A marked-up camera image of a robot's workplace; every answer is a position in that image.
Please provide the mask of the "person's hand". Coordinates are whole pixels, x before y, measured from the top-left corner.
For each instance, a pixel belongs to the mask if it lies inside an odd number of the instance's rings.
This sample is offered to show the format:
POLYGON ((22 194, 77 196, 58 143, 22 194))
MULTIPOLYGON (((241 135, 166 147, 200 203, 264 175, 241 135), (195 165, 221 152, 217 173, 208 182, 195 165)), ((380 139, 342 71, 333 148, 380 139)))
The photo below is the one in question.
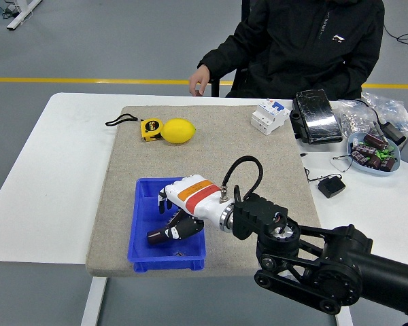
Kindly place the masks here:
POLYGON ((199 68, 189 77, 189 93, 192 96, 203 96, 210 81, 210 71, 206 65, 199 68))

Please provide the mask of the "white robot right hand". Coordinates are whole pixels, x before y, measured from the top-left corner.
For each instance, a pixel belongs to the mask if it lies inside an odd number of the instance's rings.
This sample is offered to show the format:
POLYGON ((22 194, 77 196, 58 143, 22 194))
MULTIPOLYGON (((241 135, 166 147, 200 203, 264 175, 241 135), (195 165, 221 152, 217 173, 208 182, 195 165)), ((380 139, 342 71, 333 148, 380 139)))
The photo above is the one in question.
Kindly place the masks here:
POLYGON ((183 240, 199 233, 205 220, 224 232, 232 231, 234 200, 226 195, 225 186, 219 187, 201 175, 184 177, 159 191, 159 212, 173 205, 178 207, 177 213, 165 228, 148 235, 149 242, 183 240))

